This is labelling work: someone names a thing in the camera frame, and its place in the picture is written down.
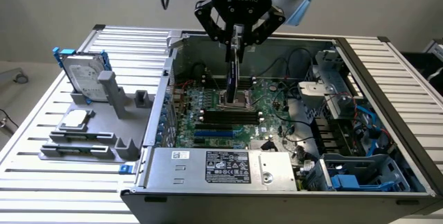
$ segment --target green circuit board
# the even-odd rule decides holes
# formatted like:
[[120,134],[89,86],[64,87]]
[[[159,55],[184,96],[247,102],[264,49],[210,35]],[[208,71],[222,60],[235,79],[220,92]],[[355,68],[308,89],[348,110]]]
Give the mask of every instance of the green circuit board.
[[[274,99],[278,96],[280,89],[276,91],[270,90],[270,86],[278,87],[278,82],[271,80],[262,80],[252,87],[251,90],[239,91],[238,94],[247,95],[248,108],[236,109],[235,107],[227,107],[222,105],[224,90],[206,89],[198,85],[191,85],[187,88],[187,96],[180,97],[180,103],[176,104],[178,113],[178,132],[176,132],[176,147],[218,147],[218,148],[247,148],[251,140],[264,140],[270,134],[278,136],[278,129],[282,126],[284,129],[288,124],[284,123],[276,116],[286,119],[290,118],[288,112],[283,111],[283,107],[272,106]],[[284,94],[279,94],[275,102],[283,105]],[[232,130],[235,137],[206,137],[204,144],[196,145],[195,131],[196,124],[200,124],[199,119],[200,110],[204,111],[246,111],[246,112],[262,112],[260,118],[263,120],[259,124],[234,124]]]

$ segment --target motherboard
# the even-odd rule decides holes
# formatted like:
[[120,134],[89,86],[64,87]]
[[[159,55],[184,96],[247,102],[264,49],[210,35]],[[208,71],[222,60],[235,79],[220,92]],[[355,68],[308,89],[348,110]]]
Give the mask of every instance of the motherboard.
[[279,94],[284,83],[243,82],[234,103],[227,103],[223,82],[214,82],[176,87],[176,147],[260,149],[266,141],[282,138],[288,123],[280,118],[290,118],[287,96]]

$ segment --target floor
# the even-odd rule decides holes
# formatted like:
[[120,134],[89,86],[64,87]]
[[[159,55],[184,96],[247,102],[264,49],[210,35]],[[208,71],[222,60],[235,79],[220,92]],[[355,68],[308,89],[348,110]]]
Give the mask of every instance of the floor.
[[[56,63],[0,62],[0,73],[16,67],[21,67],[29,77],[29,82],[17,84],[9,81],[0,84],[0,108],[7,111],[12,120],[20,124],[61,69]],[[8,140],[9,137],[0,132],[0,149]]]

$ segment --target caster wheel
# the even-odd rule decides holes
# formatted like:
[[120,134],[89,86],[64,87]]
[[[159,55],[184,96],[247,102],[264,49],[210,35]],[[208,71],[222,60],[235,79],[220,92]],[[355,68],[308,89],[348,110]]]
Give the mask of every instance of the caster wheel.
[[17,74],[13,81],[19,84],[24,84],[28,83],[29,79],[24,74]]

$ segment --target white wall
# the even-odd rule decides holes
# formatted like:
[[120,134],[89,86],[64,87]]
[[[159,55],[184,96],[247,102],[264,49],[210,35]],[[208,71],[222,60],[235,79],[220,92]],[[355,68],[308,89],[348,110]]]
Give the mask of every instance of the white wall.
[[[0,0],[0,60],[51,62],[53,46],[79,47],[96,23],[200,28],[198,0]],[[387,36],[403,50],[443,37],[442,0],[315,0],[298,28],[315,34]]]

